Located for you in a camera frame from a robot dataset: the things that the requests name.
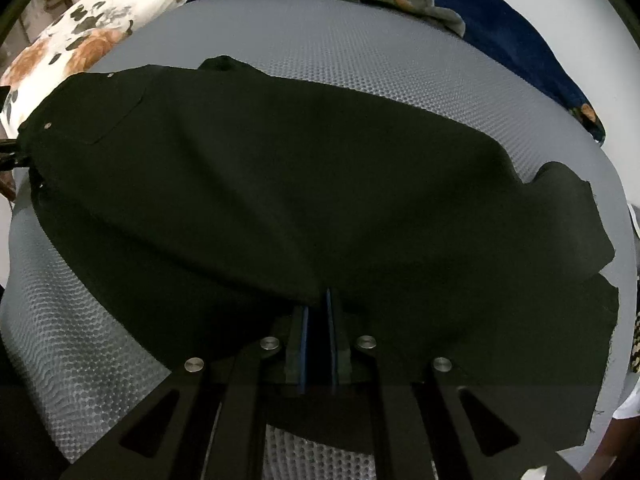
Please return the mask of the black pants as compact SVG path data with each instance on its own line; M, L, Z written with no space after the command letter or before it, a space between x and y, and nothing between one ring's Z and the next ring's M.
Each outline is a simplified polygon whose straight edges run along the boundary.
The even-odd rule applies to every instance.
M228 56L66 79L21 125L44 232L155 359L229 362L339 310L418 379L442 356L559 450L582 443L617 322L591 186L490 136Z

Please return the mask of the white floral pillow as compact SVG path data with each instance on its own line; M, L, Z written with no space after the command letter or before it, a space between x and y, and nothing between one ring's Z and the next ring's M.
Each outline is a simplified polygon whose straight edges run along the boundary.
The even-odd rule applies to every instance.
M1 77L3 135L18 128L62 81L86 72L116 44L188 0L79 0L40 32Z

